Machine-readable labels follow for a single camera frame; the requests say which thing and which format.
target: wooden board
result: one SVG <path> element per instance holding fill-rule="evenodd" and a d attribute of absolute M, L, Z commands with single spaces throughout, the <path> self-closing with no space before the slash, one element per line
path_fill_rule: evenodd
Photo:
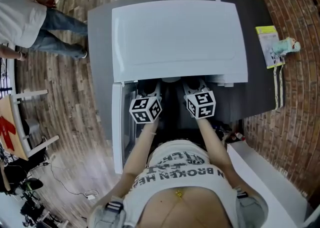
<path fill-rule="evenodd" d="M 0 116 L 7 120 L 9 123 L 14 125 L 15 128 L 17 128 L 15 119 L 12 113 L 12 107 L 11 106 L 11 101 L 10 101 L 10 95 L 5 96 L 4 98 L 0 99 Z M 3 145 L 3 148 L 6 152 L 11 153 L 12 155 L 15 155 L 21 159 L 28 160 L 28 157 L 23 149 L 22 142 L 20 141 L 20 138 L 18 136 L 18 131 L 16 129 L 15 134 L 8 132 L 13 148 L 14 150 L 8 149 L 6 143 L 5 143 L 5 138 L 4 134 L 1 133 L 0 139 L 1 143 Z"/>

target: sneaker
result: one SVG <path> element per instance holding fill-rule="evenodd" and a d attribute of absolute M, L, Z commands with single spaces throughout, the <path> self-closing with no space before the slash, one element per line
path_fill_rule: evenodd
<path fill-rule="evenodd" d="M 88 55 L 88 52 L 85 51 L 85 55 L 84 55 L 83 57 L 81 57 L 81 58 L 82 58 L 82 59 L 85 59 L 85 58 L 87 57 L 87 55 Z"/>

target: wooden floor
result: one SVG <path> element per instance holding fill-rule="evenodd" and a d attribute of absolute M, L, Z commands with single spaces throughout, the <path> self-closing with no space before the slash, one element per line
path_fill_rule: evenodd
<path fill-rule="evenodd" d="M 57 9 L 81 21 L 88 10 L 115 0 L 61 0 Z M 56 35 L 69 43 L 83 43 L 70 32 Z M 97 190 L 105 195 L 118 181 L 114 172 L 113 152 L 105 140 L 94 100 L 90 59 L 74 61 L 70 57 L 29 51 L 27 62 L 17 62 L 18 92 L 48 89 L 48 95 L 21 104 L 24 118 L 40 122 L 40 132 L 31 136 L 37 145 L 41 135 L 59 135 L 60 140 L 48 148 L 52 170 L 57 179 L 74 193 Z M 82 217 L 96 200 L 72 195 L 54 179 L 50 166 L 32 172 L 44 187 L 38 191 L 41 200 L 73 227 L 86 227 Z"/>

